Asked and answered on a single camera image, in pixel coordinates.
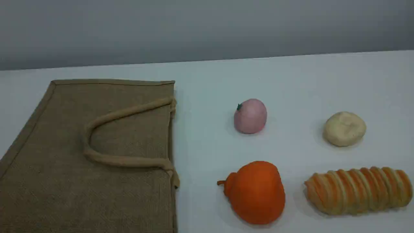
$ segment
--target brown burlap fabric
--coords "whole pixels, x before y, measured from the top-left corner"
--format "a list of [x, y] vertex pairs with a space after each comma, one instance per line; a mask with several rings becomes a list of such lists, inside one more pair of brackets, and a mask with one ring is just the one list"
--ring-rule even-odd
[[[53, 81], [0, 161], [0, 232], [176, 232], [168, 169], [98, 163], [85, 156], [82, 139], [85, 125], [100, 116], [171, 98], [173, 86]], [[172, 160], [171, 114], [172, 104], [164, 104], [109, 121], [92, 131], [90, 148]]]

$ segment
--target round bun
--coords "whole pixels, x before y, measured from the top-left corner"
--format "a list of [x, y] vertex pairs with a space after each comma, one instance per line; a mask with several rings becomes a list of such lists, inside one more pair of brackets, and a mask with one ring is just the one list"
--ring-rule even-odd
[[363, 119], [351, 112], [338, 112], [325, 123], [323, 137], [335, 146], [351, 146], [365, 134]]

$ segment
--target bag handle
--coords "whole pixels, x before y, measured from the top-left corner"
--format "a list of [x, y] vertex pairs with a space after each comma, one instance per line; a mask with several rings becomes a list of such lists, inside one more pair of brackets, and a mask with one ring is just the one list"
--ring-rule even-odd
[[134, 115], [134, 114], [138, 114], [144, 111], [153, 110], [153, 109], [166, 106], [166, 105], [170, 105], [171, 118], [173, 118], [175, 114], [175, 110], [176, 110], [176, 103], [177, 102], [174, 99], [174, 97], [168, 97], [168, 98], [155, 100], [147, 104], [137, 105], [137, 106], [129, 107], [126, 109], [121, 109], [115, 112], [111, 112], [103, 116], [99, 116], [98, 118], [89, 122], [84, 128], [83, 135], [82, 135], [84, 155], [93, 161], [103, 163], [106, 165], [110, 165], [110, 166], [161, 168], [168, 173], [168, 175], [171, 178], [172, 184], [175, 186], [175, 188], [178, 188], [180, 186], [180, 179], [178, 178], [178, 174], [169, 159], [105, 155], [92, 149], [92, 147], [89, 144], [92, 132], [98, 126], [101, 126], [110, 121], [114, 121], [114, 120], [117, 120], [123, 117]]

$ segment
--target striped bread loaf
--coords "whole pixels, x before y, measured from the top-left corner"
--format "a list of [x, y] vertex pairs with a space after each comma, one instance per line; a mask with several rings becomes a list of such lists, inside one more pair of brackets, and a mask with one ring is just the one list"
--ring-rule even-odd
[[408, 176], [402, 170], [389, 167], [315, 173], [305, 185], [308, 200], [329, 215], [403, 207], [412, 199]]

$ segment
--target white tabletop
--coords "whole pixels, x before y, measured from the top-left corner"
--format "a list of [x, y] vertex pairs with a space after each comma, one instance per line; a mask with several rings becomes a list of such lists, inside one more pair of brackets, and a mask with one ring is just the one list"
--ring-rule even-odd
[[[410, 232], [414, 204], [399, 211], [327, 218], [306, 201], [314, 172], [389, 166], [414, 181], [414, 51], [348, 53], [228, 61], [0, 71], [0, 154], [4, 154], [54, 79], [176, 80], [175, 165], [181, 233]], [[249, 98], [264, 102], [265, 129], [237, 133], [233, 114]], [[367, 124], [363, 141], [335, 148], [322, 140], [338, 111]], [[255, 160], [275, 164], [286, 192], [280, 220], [242, 222], [217, 180]]]

